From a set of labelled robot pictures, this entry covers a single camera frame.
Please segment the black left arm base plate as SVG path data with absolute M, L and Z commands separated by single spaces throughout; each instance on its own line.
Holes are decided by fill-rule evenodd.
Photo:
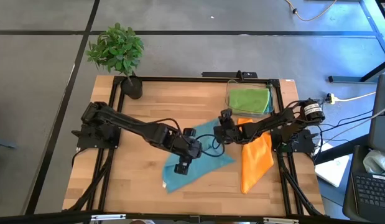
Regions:
M 83 124 L 80 130 L 73 130 L 72 134 L 78 138 L 77 147 L 80 149 L 115 149 L 119 146 L 121 129 L 110 124 Z

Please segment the pale crumpled cloth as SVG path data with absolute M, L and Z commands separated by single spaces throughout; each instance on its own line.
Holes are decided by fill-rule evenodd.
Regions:
M 378 150 L 369 151 L 363 159 L 363 165 L 370 174 L 385 175 L 385 153 Z

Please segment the green microfiber towel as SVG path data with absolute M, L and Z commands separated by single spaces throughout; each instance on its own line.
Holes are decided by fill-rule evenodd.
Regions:
M 229 91 L 229 107 L 236 111 L 263 113 L 269 104 L 268 89 L 234 89 Z

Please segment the green artificial plant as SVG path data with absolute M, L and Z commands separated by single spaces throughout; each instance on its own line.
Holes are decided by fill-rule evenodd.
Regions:
M 143 53 L 142 39 L 131 27 L 125 28 L 116 22 L 101 32 L 95 42 L 88 42 L 85 55 L 97 69 L 118 72 L 131 83 L 131 76 L 139 66 Z

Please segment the black aluminium table frame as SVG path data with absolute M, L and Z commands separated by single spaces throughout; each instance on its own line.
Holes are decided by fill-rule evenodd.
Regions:
M 192 127 L 218 117 L 225 108 L 226 85 L 225 79 L 215 78 L 145 77 L 142 98 L 132 100 L 121 97 L 112 76 L 98 76 L 91 101 L 111 103 L 143 121 L 165 119 Z M 248 194 L 242 194 L 241 147 L 232 144 L 226 151 L 234 163 L 168 193 L 162 186 L 168 153 L 123 131 L 116 149 L 88 149 L 75 158 L 63 207 L 77 202 L 94 170 L 110 158 L 109 176 L 98 185 L 93 201 L 94 208 L 105 212 L 285 217 L 279 168 L 271 167 Z

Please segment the orange microfiber towel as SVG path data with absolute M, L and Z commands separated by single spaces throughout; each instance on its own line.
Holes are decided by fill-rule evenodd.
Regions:
M 247 194 L 274 165 L 270 132 L 261 134 L 241 150 L 241 192 Z

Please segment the black overhead crossbeam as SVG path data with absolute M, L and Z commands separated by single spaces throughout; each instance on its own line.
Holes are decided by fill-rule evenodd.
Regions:
M 56 213 L 41 213 L 33 215 L 18 215 L 0 217 L 0 224 L 75 224 L 90 222 L 92 215 L 99 214 L 126 214 L 125 220 L 172 220 L 189 222 L 190 215 L 148 214 L 148 213 L 105 213 L 99 210 L 90 211 L 64 211 Z M 254 222 L 263 223 L 261 216 L 229 216 L 229 215 L 200 215 L 201 222 Z M 299 220 L 300 224 L 376 224 L 370 222 L 359 222 L 351 220 L 340 220 L 326 216 L 288 215 L 286 217 Z

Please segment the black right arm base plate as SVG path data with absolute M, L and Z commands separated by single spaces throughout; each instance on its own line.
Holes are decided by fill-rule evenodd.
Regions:
M 293 133 L 289 139 L 283 140 L 280 129 L 271 131 L 272 150 L 277 152 L 303 152 L 312 153 L 315 151 L 312 134 L 308 129 Z

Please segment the black plant pot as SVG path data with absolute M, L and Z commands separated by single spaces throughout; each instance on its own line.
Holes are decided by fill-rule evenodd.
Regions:
M 121 93 L 131 99 L 137 100 L 142 97 L 142 80 L 137 76 L 125 78 L 121 84 Z

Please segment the black bar behind table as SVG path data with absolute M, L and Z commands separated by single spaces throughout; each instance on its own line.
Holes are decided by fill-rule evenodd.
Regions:
M 256 72 L 202 72 L 202 77 L 206 78 L 258 78 Z

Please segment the light blue microfiber towel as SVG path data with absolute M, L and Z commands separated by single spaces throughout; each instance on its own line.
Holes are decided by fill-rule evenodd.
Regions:
M 200 136 L 202 143 L 202 155 L 194 159 L 188 168 L 187 175 L 174 172 L 174 167 L 179 163 L 179 156 L 171 154 L 162 169 L 162 186 L 168 193 L 172 193 L 182 187 L 191 184 L 204 175 L 218 170 L 235 162 L 233 158 L 225 153 L 225 147 L 218 143 L 214 137 L 213 128 L 220 125 L 217 119 L 195 126 L 197 130 L 195 138 Z

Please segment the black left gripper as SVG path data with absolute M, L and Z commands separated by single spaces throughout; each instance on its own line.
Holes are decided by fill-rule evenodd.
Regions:
M 194 139 L 197 130 L 194 128 L 184 128 L 182 134 L 187 139 L 177 138 L 175 140 L 175 153 L 179 156 L 179 163 L 175 165 L 174 172 L 180 175 L 187 175 L 189 163 L 193 159 L 200 158 L 202 154 L 202 144 Z

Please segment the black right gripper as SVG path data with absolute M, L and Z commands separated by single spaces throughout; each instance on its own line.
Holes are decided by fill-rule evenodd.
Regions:
M 232 120 L 232 109 L 220 111 L 220 125 L 214 127 L 214 136 L 220 144 L 244 144 L 245 137 L 243 134 L 244 124 L 235 124 Z

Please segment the clear plastic bin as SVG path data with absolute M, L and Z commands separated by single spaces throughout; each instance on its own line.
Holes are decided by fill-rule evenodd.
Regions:
M 226 96 L 225 96 L 225 105 L 229 107 L 229 91 L 234 90 L 234 89 L 268 89 L 269 93 L 272 94 L 272 85 L 271 84 L 265 84 L 265 83 L 241 83 L 237 82 L 235 80 L 230 80 L 227 82 L 226 85 Z M 241 111 L 236 111 L 233 110 L 233 114 L 236 116 L 245 116 L 245 117 L 252 117 L 252 118 L 261 118 L 266 115 L 270 115 L 274 111 L 274 105 L 273 105 L 273 99 L 272 99 L 272 111 L 270 113 L 263 112 L 263 113 L 249 113 L 249 112 L 241 112 Z

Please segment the black desk frame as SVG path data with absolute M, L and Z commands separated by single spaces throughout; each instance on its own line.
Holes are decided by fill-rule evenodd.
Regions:
M 365 84 L 377 84 L 378 77 L 385 73 L 385 61 L 372 69 L 370 72 L 362 77 L 349 77 L 349 76 L 329 76 L 328 81 L 330 83 L 365 83 Z

